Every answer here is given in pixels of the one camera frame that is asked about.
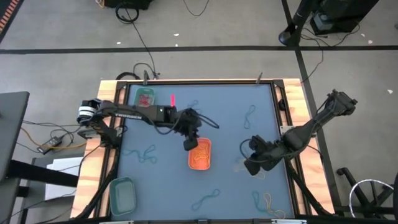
orange bowl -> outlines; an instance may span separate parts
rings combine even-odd
[[[198,138],[198,146],[189,151],[188,165],[194,170],[210,168],[211,141],[207,138]]]

